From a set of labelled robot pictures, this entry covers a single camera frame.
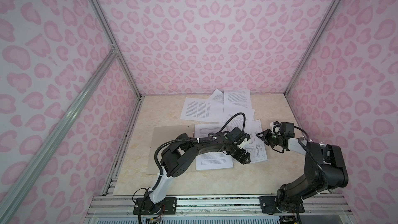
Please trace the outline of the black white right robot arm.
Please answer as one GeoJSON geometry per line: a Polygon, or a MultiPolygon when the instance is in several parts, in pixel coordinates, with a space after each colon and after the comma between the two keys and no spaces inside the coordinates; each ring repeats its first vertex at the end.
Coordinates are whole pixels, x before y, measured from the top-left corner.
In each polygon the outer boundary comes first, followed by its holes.
{"type": "Polygon", "coordinates": [[[335,145],[320,145],[304,137],[274,134],[272,130],[256,135],[266,145],[280,146],[289,150],[290,144],[298,144],[304,150],[304,174],[295,181],[283,184],[274,198],[260,197],[262,213],[304,213],[303,201],[325,190],[344,188],[348,184],[348,173],[341,148],[335,145]]]}

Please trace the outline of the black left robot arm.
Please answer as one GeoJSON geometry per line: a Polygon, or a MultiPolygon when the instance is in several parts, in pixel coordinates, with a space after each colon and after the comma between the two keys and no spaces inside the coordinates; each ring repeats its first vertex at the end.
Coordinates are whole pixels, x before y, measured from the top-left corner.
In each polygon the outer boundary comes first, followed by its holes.
{"type": "Polygon", "coordinates": [[[210,152],[221,152],[241,164],[249,164],[251,156],[244,147],[251,137],[240,128],[233,131],[210,133],[204,138],[190,138],[182,134],[178,138],[160,145],[154,152],[154,162],[159,169],[158,179],[149,188],[146,196],[153,204],[166,197],[172,180],[187,171],[197,156],[210,152]]]}

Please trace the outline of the white technical drawing sheet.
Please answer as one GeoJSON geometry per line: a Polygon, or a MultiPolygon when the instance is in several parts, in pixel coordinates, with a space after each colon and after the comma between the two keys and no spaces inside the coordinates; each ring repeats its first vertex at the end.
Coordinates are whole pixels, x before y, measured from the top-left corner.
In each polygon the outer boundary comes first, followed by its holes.
{"type": "Polygon", "coordinates": [[[265,144],[257,137],[257,134],[261,132],[261,120],[253,121],[250,129],[245,130],[245,133],[250,135],[250,141],[244,146],[244,149],[250,153],[251,164],[267,161],[265,144]]]}

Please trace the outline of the white text sheet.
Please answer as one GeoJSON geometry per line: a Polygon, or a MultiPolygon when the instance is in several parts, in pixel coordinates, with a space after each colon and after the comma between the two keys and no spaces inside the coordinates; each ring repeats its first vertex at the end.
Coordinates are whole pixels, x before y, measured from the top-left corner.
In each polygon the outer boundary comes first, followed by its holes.
{"type": "Polygon", "coordinates": [[[211,96],[208,98],[210,101],[216,101],[216,102],[224,102],[224,93],[218,89],[216,89],[211,96]]]}
{"type": "Polygon", "coordinates": [[[223,122],[223,104],[217,101],[187,97],[180,119],[221,123],[223,122]]]}
{"type": "MultiPolygon", "coordinates": [[[[222,123],[196,124],[194,130],[195,138],[207,137],[209,133],[216,133],[223,126],[222,123]]],[[[199,155],[195,159],[197,171],[218,170],[233,168],[232,157],[221,152],[209,152],[199,155]]]]}

